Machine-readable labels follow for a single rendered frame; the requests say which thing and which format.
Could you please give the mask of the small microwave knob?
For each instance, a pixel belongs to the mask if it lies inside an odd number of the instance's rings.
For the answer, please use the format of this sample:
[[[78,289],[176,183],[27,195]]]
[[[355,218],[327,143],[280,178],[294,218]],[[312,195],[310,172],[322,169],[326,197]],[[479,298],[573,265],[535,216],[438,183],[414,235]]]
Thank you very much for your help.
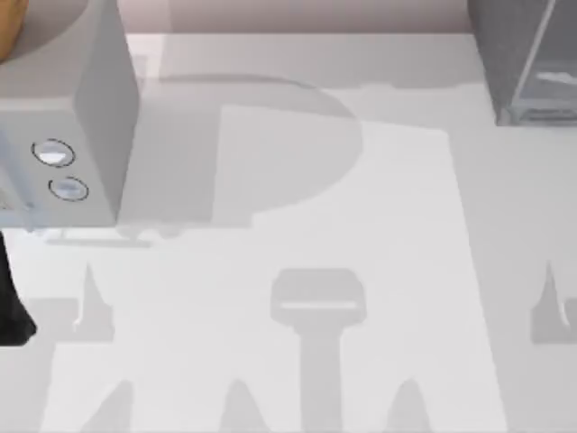
[[[74,177],[63,177],[48,182],[50,193],[63,201],[79,202],[89,195],[89,187],[85,182]]]

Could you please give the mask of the pale microwave oven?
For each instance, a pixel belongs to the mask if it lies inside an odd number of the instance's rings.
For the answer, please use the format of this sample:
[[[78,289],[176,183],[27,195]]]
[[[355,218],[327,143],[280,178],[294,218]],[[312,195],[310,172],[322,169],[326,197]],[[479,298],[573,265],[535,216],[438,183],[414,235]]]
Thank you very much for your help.
[[[29,0],[9,59],[0,64],[0,228],[113,226],[140,109],[117,0]],[[75,161],[40,163],[32,145],[67,143]],[[67,202],[48,182],[82,180]]]

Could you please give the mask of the large microwave knob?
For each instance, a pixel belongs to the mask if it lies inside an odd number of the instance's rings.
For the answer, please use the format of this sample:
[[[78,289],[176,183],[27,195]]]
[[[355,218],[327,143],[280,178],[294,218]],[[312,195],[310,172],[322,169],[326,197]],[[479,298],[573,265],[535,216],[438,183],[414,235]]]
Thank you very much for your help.
[[[63,168],[71,165],[76,154],[71,146],[57,139],[47,139],[32,145],[32,154],[42,164]]]

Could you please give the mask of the grey cabinet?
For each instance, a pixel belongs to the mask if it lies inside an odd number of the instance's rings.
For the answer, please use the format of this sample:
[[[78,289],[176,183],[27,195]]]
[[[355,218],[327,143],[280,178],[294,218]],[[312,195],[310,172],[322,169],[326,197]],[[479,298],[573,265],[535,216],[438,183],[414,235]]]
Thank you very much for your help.
[[[577,0],[467,0],[498,126],[577,127]]]

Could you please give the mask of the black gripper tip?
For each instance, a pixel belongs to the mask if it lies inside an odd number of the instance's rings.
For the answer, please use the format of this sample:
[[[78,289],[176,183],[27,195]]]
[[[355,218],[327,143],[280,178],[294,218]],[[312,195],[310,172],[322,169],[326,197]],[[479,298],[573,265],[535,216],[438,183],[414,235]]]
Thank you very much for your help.
[[[24,346],[36,333],[36,323],[14,286],[5,238],[0,231],[0,347]]]

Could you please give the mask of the orange round object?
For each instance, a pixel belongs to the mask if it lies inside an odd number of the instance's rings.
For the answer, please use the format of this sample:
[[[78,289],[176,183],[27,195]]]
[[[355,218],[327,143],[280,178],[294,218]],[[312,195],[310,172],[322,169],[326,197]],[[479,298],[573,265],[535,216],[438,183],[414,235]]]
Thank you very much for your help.
[[[28,4],[29,0],[0,0],[0,63],[8,58],[16,44]]]

